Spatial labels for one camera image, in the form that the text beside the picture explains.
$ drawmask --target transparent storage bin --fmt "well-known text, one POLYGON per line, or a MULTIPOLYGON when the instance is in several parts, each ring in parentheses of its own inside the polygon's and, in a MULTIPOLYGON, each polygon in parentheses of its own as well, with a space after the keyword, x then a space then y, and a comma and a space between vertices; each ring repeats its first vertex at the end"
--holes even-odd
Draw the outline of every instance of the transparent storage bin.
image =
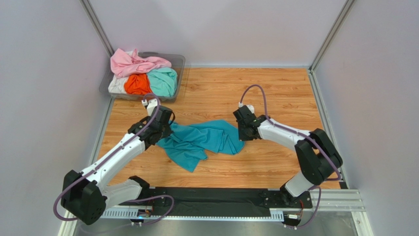
MULTIPOLYGON (((160 54, 160 53, 152 53, 152 52, 144 52, 144 53, 138 53, 138 55, 142 58, 148 58, 148 57, 160 57, 164 58, 172 64, 172 69, 176 71, 178 74, 178 86, 176 87, 175 95, 172 97, 163 97, 159 96, 160 101, 162 102, 175 102, 176 98, 179 94, 180 90, 180 84, 182 82, 182 75, 183 70, 185 68, 185 57, 182 55, 174 55, 174 54, 160 54)), ((99 91, 104 94, 109 94, 114 98, 121 98, 121 99, 127 99, 127 100, 142 100, 143 95, 137 95, 137 94, 125 94, 125 93, 112 93, 109 92, 108 87, 113 79, 112 76, 105 76, 100 83, 99 91)))

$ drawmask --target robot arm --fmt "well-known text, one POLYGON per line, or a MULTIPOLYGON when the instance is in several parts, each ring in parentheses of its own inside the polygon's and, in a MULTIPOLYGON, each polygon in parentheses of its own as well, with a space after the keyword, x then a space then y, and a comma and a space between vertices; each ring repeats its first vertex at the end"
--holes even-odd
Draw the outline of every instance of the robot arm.
POLYGON ((151 100, 147 105, 149 116, 133 124, 121 141, 101 159, 79 173, 72 170, 64 177, 63 190, 77 179, 94 171, 93 174, 71 188, 61 199, 61 205, 87 225, 98 220, 106 209, 128 200, 137 199, 142 189, 149 187, 147 182, 137 176, 112 186, 108 186, 108 183, 134 157, 172 133, 169 124, 172 110, 160 106, 157 111, 156 106, 157 100, 151 100), (154 112, 157 112, 156 117, 151 120, 154 112), (141 134, 136 136, 145 126, 144 121, 151 123, 141 134), (129 140, 131 141, 124 146, 123 144, 129 140))
POLYGON ((265 115, 256 117, 251 105, 242 106, 233 114, 237 119, 241 141, 271 140, 297 153, 301 170, 280 188, 282 192, 281 201, 286 205, 298 199, 302 193, 313 185, 320 185, 334 171, 324 156, 314 152, 314 146, 304 136, 309 136, 315 140, 337 168, 342 165, 342 158, 327 134, 321 129, 312 132, 298 130, 270 119, 273 123, 289 130, 279 128, 270 123, 265 115))

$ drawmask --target cable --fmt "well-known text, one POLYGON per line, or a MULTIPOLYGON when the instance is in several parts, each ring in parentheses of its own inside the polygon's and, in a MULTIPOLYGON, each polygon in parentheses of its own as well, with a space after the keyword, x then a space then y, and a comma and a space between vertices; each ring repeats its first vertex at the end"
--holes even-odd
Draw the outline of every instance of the cable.
MULTIPOLYGON (((160 100, 158 99, 158 97, 154 94, 154 93, 147 93, 144 98, 143 101, 146 100, 147 96, 153 96, 155 99, 157 99, 157 107, 156 107, 156 111, 158 111, 160 109, 160 100)), ((150 122, 148 122, 146 125, 144 125, 144 127, 138 131, 134 136, 132 136, 130 139, 128 139, 125 143, 123 143, 121 146, 119 146, 117 149, 115 149, 111 154, 109 154, 109 156, 107 156, 102 162, 100 162, 95 168, 94 170, 91 170, 90 172, 88 172, 87 174, 85 174, 84 176, 82 176, 81 178, 79 178, 78 180, 74 181, 72 184, 70 184, 68 187, 66 187, 63 192, 61 192, 57 199, 54 201, 54 206, 53 206, 53 211, 54 211, 54 215, 62 220, 62 221, 73 221, 73 220, 77 220, 77 217, 74 218, 65 218, 62 217, 58 211, 57 211, 57 206, 58 206, 58 202, 61 200, 61 198, 72 188, 74 187, 76 184, 80 183, 81 181, 83 181, 84 179, 86 179, 87 177, 89 177, 90 175, 92 175, 93 173, 95 173, 101 166, 103 166, 107 161, 109 161, 109 159, 111 159, 118 151, 120 151, 122 148, 124 148, 128 143, 130 143, 132 140, 134 140, 138 135, 140 135, 142 132, 144 132, 145 129, 147 129, 150 124, 151 121, 153 121, 156 116, 157 116, 158 112, 155 112, 150 119, 150 122)))
POLYGON ((175 119, 176 119, 175 113, 174 113, 174 112, 172 112, 172 114, 173 114, 173 119, 170 121, 169 126, 170 126, 170 125, 172 125, 172 124, 173 124, 173 122, 174 122, 174 121, 175 121, 175 119))
POLYGON ((300 200, 299 203, 301 204, 301 211, 299 212, 299 217, 300 219, 302 219, 302 214, 304 212, 304 204, 302 203, 302 201, 300 200))
POLYGON ((127 201, 127 203, 140 203, 140 202, 153 200, 153 199, 157 199, 157 198, 170 198, 172 200, 172 204, 170 205, 170 208, 167 210, 166 213, 164 213, 163 215, 161 215, 160 217, 158 217, 157 219, 155 219, 153 221, 143 223, 143 225, 151 225, 151 224, 157 223, 161 219, 166 217, 172 211, 173 207, 175 206, 175 199, 170 195, 159 195, 159 196, 154 196, 154 197, 150 197, 150 198, 143 198, 143 199, 139 199, 139 200, 129 200, 129 201, 127 201))
POLYGON ((319 152, 325 157, 325 159, 327 160, 327 162, 332 166, 333 170, 336 172, 337 174, 337 178, 328 178, 326 180, 328 181, 336 181, 336 180, 340 180, 341 179, 341 175, 340 172, 338 171, 338 169, 336 168, 336 166, 334 165, 334 163, 331 161, 330 157, 325 153, 325 151, 323 151, 323 149, 320 147, 320 145, 317 144, 317 142, 315 140, 313 140, 310 136, 305 135, 303 133, 299 133, 298 131, 295 131, 293 129, 290 129, 288 127, 285 127, 283 125, 280 124, 275 124, 272 120, 270 120, 269 116, 268 116, 268 108, 267 108, 267 103, 266 103, 266 95, 265 95, 265 91, 263 90, 263 88, 260 85, 251 85, 249 86, 243 93, 243 95, 241 96, 240 99, 240 104, 243 103, 243 99, 244 96, 246 95, 247 91, 249 91, 249 89, 251 89, 252 87, 258 87, 260 88, 261 92, 262 92, 262 96, 263 96, 263 101, 264 101, 264 107, 265 107, 265 116, 266 116, 266 120, 271 123, 272 125, 280 128, 280 129, 284 129, 288 132, 291 132, 293 134, 297 134, 297 135, 301 135, 304 138, 306 138, 308 141, 310 141, 318 150, 319 152))
POLYGON ((319 205, 320 205, 320 198, 321 198, 321 196, 322 196, 322 188, 321 188, 320 186, 316 186, 315 188, 318 188, 318 189, 319 189, 319 198, 317 199, 317 205, 316 205, 316 208, 314 209, 314 213, 313 213, 313 215, 310 217, 310 219, 309 219, 306 223, 304 223, 304 224, 303 224, 303 225, 301 225, 301 226, 289 226, 289 225, 285 225, 285 224, 284 224, 284 227, 285 227, 285 228, 292 229, 292 230, 298 230, 298 229, 302 229, 302 228, 307 227, 307 226, 311 223, 311 221, 313 221, 314 216, 316 215, 317 210, 319 209, 319 205))
MULTIPOLYGON (((173 207, 175 205, 175 199, 172 196, 170 196, 170 195, 159 195, 159 196, 154 196, 154 197, 144 198, 144 199, 139 199, 139 200, 130 200, 130 201, 127 201, 126 203, 140 203, 140 202, 145 202, 145 201, 149 201, 149 200, 153 200, 153 199, 158 199, 158 198, 164 198, 164 197, 170 198, 172 200, 172 204, 170 205, 170 208, 167 210, 167 212, 164 213, 162 216, 158 217, 157 219, 153 220, 153 221, 145 222, 145 223, 141 223, 140 224, 141 226, 142 225, 151 225, 151 224, 154 224, 154 223, 162 220, 164 217, 166 217, 172 211, 172 209, 173 209, 173 207)), ((122 229, 124 227, 132 226, 132 225, 136 225, 136 224, 135 223, 134 224, 133 223, 129 223, 129 224, 118 226, 118 227, 116 227, 114 229, 111 229, 111 230, 106 230, 106 231, 101 231, 101 232, 90 232, 90 231, 87 231, 87 230, 83 229, 82 225, 80 225, 79 228, 85 234, 89 234, 89 235, 101 235, 101 234, 111 233, 111 232, 117 231, 119 229, 122 229)))

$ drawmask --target white wall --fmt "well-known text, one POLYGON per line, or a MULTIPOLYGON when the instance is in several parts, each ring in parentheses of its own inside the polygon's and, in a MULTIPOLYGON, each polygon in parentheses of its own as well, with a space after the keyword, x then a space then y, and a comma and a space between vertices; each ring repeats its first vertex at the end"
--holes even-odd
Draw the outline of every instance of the white wall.
POLYGON ((114 49, 192 66, 309 66, 345 0, 90 0, 114 49))
POLYGON ((377 236, 418 235, 419 1, 356 1, 316 71, 377 236))
POLYGON ((109 104, 109 59, 77 0, 1 1, 0 32, 0 235, 56 236, 63 177, 87 164, 109 104))

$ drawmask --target teal cloth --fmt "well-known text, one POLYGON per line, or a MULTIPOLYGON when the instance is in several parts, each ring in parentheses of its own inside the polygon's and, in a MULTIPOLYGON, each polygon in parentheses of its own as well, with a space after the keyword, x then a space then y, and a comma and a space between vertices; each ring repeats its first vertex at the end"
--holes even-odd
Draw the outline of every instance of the teal cloth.
POLYGON ((163 67, 151 70, 147 73, 150 81, 150 88, 154 94, 163 97, 175 95, 178 86, 178 74, 172 68, 163 67))
POLYGON ((206 160, 205 149, 215 153, 234 155, 244 142, 239 141, 237 128, 225 120, 213 120, 200 124, 179 125, 173 122, 173 133, 157 145, 182 168, 193 172, 200 160, 206 160))

